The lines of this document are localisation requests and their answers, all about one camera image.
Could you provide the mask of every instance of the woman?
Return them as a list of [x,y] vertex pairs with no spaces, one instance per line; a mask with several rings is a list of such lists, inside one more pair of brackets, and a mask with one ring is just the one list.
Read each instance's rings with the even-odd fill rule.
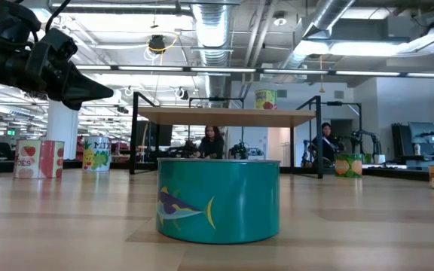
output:
[[[331,135],[331,124],[323,123],[322,129],[322,157],[328,159],[330,162],[335,160],[335,154],[342,148],[339,141]],[[312,151],[317,151],[317,138],[313,139],[313,144],[309,147]]]
[[220,135],[217,126],[206,126],[205,137],[199,146],[199,151],[195,153],[195,157],[206,159],[222,159],[224,151],[224,139]]

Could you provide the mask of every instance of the white pillar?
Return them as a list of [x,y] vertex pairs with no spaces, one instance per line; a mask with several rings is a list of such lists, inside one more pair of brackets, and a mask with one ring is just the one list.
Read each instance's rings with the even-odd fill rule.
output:
[[50,101],[46,139],[65,142],[63,159],[76,158],[77,137],[78,111],[67,108],[62,102]]

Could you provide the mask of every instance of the yellow can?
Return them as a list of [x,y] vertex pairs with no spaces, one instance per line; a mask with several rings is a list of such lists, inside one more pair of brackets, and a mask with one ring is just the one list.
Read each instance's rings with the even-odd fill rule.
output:
[[256,90],[255,109],[267,109],[267,110],[277,109],[277,91]]

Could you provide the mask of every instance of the fish graphic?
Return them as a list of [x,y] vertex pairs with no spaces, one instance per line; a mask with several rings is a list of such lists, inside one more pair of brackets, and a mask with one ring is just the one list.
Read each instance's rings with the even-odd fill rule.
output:
[[210,199],[206,209],[199,210],[189,204],[177,199],[175,196],[169,194],[167,187],[162,187],[158,193],[157,214],[160,218],[160,223],[163,225],[164,220],[175,220],[179,218],[186,218],[192,215],[205,214],[210,225],[215,230],[215,225],[212,220],[212,202],[214,198]]

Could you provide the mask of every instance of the wooden floor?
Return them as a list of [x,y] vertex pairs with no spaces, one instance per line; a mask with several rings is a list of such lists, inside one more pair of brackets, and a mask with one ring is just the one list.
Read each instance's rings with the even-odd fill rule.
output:
[[434,270],[434,190],[423,181],[281,177],[281,231],[248,245],[155,232],[156,175],[0,175],[0,270]]

